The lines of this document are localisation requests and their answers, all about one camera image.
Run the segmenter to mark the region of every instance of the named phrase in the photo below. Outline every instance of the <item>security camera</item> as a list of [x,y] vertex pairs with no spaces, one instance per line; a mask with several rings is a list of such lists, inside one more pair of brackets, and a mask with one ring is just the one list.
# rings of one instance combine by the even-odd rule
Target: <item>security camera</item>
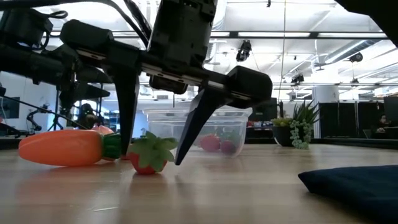
[[363,55],[360,53],[354,54],[348,59],[351,63],[361,62],[363,60]]
[[237,62],[244,62],[250,56],[251,44],[250,40],[244,40],[240,49],[238,50],[238,54],[236,55]]
[[298,74],[292,77],[292,81],[290,83],[302,83],[304,82],[303,74]]

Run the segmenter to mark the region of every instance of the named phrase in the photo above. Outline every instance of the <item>green plant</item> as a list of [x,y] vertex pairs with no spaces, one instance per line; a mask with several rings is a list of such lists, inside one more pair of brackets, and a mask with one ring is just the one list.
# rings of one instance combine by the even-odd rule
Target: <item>green plant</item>
[[159,138],[146,131],[145,136],[134,140],[129,152],[139,155],[140,168],[151,166],[156,172],[160,172],[165,161],[174,161],[170,150],[175,149],[177,145],[178,141],[175,138]]
[[292,122],[292,118],[275,118],[272,119],[272,124],[277,127],[288,127],[290,122]]
[[[313,101],[309,104],[305,104],[305,101],[300,106],[297,104],[294,106],[293,112],[293,120],[290,123],[290,131],[292,136],[290,137],[293,140],[292,144],[297,149],[308,149],[308,145],[311,141],[311,133],[313,129],[313,124],[317,122],[315,120],[319,114],[318,104],[314,105],[311,108]],[[303,130],[304,137],[300,139],[300,129]]]

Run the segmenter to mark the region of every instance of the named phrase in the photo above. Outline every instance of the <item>toy strawberry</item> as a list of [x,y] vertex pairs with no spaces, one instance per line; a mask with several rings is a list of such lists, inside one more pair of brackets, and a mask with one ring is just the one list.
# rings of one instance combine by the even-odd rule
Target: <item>toy strawberry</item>
[[177,145],[174,138],[159,138],[146,131],[145,136],[135,139],[130,145],[127,157],[138,174],[155,174],[162,172],[168,161],[174,161],[171,150]]

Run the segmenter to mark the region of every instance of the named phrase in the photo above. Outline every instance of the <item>plant pot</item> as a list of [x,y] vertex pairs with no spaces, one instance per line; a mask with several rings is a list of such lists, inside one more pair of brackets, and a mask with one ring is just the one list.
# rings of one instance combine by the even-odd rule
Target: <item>plant pot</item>
[[[292,137],[291,133],[292,128],[290,126],[274,126],[272,127],[272,132],[274,133],[275,142],[284,147],[293,147],[293,140],[290,139]],[[298,136],[303,141],[304,140],[304,130],[303,128],[298,129]]]
[[[127,157],[129,158],[129,160],[131,161],[132,166],[134,167],[134,169],[136,170],[136,172],[138,174],[142,174],[142,175],[151,175],[151,174],[156,174],[156,171],[151,167],[151,166],[147,166],[145,168],[140,168],[139,167],[139,155],[135,154],[133,152],[130,152]],[[164,161],[163,163],[163,168],[166,166],[167,161]]]

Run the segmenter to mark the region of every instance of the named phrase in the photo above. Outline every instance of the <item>strawberry leaves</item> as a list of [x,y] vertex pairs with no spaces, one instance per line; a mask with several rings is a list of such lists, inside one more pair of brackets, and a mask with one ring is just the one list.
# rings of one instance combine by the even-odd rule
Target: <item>strawberry leaves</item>
[[174,138],[162,139],[147,131],[143,138],[134,140],[129,152],[139,155],[140,168],[151,166],[156,172],[160,172],[166,161],[174,161],[171,150],[177,145],[178,141]]

